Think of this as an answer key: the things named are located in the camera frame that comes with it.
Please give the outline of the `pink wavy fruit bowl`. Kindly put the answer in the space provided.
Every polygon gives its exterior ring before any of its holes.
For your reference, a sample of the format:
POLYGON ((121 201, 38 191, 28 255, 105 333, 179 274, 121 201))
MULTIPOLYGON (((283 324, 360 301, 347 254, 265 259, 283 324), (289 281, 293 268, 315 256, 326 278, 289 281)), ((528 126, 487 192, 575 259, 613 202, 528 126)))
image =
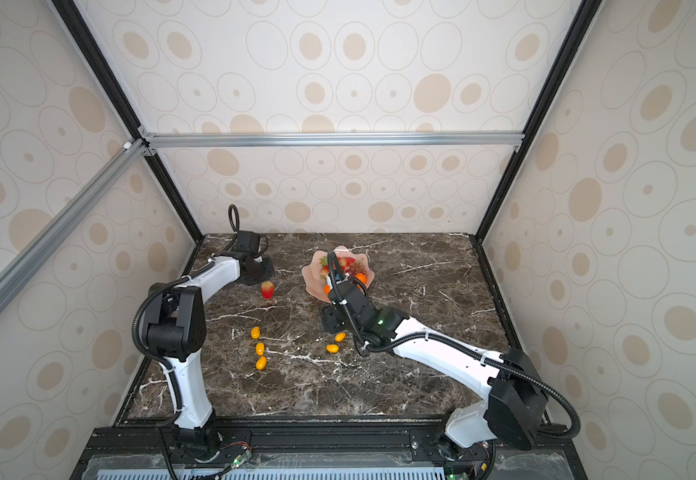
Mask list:
MULTIPOLYGON (((375 278, 375 273, 370 269, 369 266, 369 257, 367 254, 354 254, 351 250, 349 250, 346 246, 338 246, 337 248, 334 249, 334 252, 337 256, 337 261, 339 265, 338 273, 337 273, 337 278, 338 279, 347 279, 348 277, 354 277, 354 276, 346 276, 339 264, 339 259, 343 257, 352 257, 356 258, 360 261, 362 261, 366 267, 367 267, 367 284, 364 284, 366 287, 369 287, 374 278, 375 278)), ((311 262, 306 265, 305 267, 302 268, 301 273, 303 276, 303 279, 306 284, 306 291, 312 295, 313 297, 317 298, 318 300, 322 302, 329 302, 328 298, 328 293, 330 290, 330 287, 328 286, 330 280, 329 276, 326 279, 322 279, 320 274, 321 270, 324 266, 320 264, 320 261, 322 258, 327 257, 328 253, 326 251, 322 250, 317 250, 311 262)))

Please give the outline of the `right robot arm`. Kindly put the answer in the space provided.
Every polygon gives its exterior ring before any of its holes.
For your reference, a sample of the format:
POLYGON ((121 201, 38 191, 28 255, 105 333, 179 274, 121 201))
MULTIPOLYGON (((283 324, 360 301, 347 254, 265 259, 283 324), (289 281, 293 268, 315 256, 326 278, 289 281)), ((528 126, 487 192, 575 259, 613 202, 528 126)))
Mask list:
POLYGON ((530 450, 540 437, 573 439, 582 429, 572 403, 542 381, 529 356, 515 348, 486 350, 441 334, 411 314, 376 306, 368 286, 345 271, 346 261, 327 253, 329 306, 322 310, 326 331, 351 332, 362 356, 388 353, 417 361, 476 393, 474 404, 454 409, 444 422, 440 445, 452 450, 501 440, 530 450))

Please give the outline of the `red grape bunch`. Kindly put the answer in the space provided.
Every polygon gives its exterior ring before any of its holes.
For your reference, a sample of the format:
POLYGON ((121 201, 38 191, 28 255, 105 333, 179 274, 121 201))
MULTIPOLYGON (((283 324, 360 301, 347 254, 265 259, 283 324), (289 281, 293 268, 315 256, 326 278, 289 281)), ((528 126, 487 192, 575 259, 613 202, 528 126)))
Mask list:
POLYGON ((347 267, 346 268, 341 267, 346 276, 356 276, 358 273, 363 273, 367 276, 367 267, 362 261, 360 261, 356 258, 352 258, 352 257, 343 257, 343 258, 348 259, 347 267))

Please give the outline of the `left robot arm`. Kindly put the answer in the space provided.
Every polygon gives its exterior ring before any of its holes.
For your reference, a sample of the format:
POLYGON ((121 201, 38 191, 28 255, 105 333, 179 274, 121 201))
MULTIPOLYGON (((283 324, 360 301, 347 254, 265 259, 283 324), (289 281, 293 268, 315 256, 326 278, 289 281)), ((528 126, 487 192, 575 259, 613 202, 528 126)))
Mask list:
POLYGON ((274 275, 272 261, 265 255, 267 238, 240 228, 237 206, 228 207, 228 218, 233 236, 225 248, 195 272, 153 285, 133 320, 135 346, 159 363, 166 376, 173 400, 172 424, 181 433, 207 431, 214 412, 201 370, 206 301, 228 285, 261 285, 274 275))

